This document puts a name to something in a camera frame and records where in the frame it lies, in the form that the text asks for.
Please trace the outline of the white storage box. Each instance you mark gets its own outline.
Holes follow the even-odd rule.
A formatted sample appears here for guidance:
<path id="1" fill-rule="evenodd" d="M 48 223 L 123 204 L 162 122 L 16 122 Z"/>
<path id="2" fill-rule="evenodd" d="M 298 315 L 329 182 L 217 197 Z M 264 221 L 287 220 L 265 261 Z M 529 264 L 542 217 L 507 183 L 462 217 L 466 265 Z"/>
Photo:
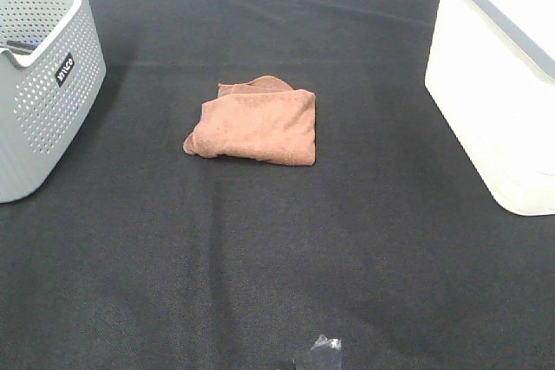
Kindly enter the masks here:
<path id="1" fill-rule="evenodd" d="M 554 0 L 439 0 L 425 74 L 493 199 L 554 212 Z"/>

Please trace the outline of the grey perforated laundry basket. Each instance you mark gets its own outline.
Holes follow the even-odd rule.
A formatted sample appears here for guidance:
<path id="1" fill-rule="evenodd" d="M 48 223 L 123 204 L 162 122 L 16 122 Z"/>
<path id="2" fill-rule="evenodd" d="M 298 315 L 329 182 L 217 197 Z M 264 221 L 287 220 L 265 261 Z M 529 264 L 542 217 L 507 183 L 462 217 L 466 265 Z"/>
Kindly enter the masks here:
<path id="1" fill-rule="evenodd" d="M 1 201 L 37 190 L 101 89 L 89 0 L 1 0 Z"/>

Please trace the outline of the brown towel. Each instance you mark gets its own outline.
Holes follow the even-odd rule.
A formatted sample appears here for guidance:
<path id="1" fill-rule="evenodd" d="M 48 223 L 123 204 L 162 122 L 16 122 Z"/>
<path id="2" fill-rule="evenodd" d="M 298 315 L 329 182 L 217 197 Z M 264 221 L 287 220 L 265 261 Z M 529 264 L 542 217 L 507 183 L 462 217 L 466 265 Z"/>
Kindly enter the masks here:
<path id="1" fill-rule="evenodd" d="M 263 75 L 218 85 L 183 143 L 188 155 L 230 156 L 284 166 L 316 161 L 316 95 Z"/>

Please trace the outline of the clear plastic scrap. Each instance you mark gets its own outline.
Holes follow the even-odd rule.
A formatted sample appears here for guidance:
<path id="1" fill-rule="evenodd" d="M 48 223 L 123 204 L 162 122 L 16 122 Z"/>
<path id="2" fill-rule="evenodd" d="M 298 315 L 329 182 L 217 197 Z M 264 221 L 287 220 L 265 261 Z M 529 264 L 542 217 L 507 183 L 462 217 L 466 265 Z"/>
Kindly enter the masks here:
<path id="1" fill-rule="evenodd" d="M 294 360 L 297 370 L 341 370 L 342 364 L 342 340 L 324 334 L 320 334 L 310 349 Z"/>

